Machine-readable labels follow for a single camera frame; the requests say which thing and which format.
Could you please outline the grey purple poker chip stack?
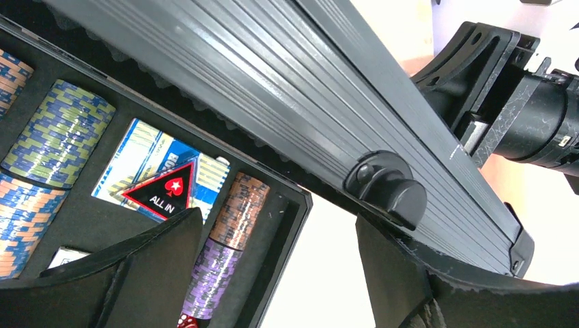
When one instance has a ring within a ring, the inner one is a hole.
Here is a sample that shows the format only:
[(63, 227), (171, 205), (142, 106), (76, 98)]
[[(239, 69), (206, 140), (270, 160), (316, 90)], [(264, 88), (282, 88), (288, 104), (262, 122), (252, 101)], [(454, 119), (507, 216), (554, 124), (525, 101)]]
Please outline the grey purple poker chip stack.
[(208, 238), (192, 269), (182, 313), (211, 319), (241, 257), (241, 251)]

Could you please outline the black poker set case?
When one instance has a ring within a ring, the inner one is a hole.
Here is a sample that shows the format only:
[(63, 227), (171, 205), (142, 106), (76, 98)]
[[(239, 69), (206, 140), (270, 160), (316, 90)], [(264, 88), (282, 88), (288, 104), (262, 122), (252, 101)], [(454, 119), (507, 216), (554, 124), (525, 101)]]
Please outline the black poker set case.
[(223, 153), (297, 205), (258, 231), (210, 327), (263, 319), (308, 191), (466, 264), (518, 277), (534, 243), (349, 1), (2, 1), (1, 44), (118, 109), (87, 186), (135, 113)]

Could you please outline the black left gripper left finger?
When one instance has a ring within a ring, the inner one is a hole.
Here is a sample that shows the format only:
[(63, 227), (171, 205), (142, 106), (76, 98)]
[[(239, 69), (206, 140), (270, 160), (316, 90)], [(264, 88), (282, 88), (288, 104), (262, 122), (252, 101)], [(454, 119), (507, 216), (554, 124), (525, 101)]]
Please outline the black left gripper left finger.
[(3, 280), (1, 326), (176, 327), (202, 229), (189, 208), (35, 279)]

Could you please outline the triangular dealer button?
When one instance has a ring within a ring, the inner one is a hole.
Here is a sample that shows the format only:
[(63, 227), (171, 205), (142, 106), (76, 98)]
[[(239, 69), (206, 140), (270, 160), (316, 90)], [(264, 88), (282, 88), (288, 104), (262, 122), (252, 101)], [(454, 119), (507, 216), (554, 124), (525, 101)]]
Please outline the triangular dealer button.
[(149, 216), (164, 221), (192, 206), (195, 169), (195, 162), (188, 161), (138, 182), (119, 195)]

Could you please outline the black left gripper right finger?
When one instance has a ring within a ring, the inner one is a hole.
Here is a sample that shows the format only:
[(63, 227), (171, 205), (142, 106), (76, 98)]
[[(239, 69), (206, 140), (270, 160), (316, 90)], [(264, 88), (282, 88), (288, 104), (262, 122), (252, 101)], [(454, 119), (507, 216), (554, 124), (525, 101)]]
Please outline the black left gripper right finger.
[(356, 220), (377, 327), (577, 327), (578, 285), (493, 273)]

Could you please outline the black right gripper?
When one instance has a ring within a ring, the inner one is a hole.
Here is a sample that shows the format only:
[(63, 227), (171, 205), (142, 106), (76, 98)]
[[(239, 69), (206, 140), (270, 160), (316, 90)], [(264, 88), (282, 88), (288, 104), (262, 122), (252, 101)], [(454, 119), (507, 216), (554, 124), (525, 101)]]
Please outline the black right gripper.
[(496, 104), (518, 114), (493, 153), (577, 177), (578, 76), (510, 72), (499, 78), (510, 66), (523, 69), (540, 42), (519, 31), (465, 21), (411, 81), (454, 134), (496, 83)]

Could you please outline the red translucent die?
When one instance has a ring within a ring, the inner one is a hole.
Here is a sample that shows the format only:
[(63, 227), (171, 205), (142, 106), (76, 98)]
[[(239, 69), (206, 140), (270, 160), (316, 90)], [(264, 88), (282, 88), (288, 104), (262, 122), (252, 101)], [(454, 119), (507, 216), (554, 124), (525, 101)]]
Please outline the red translucent die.
[(181, 316), (178, 319), (178, 325), (177, 328), (198, 328), (198, 322), (197, 319), (186, 315), (186, 314), (181, 314)]

